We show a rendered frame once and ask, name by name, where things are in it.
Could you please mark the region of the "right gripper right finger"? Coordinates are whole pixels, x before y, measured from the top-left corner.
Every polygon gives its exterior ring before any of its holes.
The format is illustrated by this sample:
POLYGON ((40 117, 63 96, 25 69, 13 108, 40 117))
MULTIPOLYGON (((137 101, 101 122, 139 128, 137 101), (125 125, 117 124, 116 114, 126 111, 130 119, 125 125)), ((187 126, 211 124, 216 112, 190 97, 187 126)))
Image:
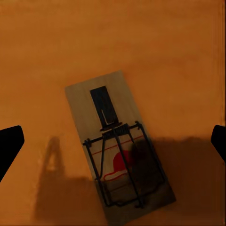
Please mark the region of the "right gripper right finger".
POLYGON ((226 127, 215 125, 211 142, 226 163, 226 127))

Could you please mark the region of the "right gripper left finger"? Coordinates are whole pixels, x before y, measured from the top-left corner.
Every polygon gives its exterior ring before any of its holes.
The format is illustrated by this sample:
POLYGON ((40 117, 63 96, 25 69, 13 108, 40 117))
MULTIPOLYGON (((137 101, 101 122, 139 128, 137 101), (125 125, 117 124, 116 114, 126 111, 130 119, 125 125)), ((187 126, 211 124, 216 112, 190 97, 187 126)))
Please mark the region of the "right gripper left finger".
POLYGON ((20 125, 0 130, 0 181, 24 144, 20 125))

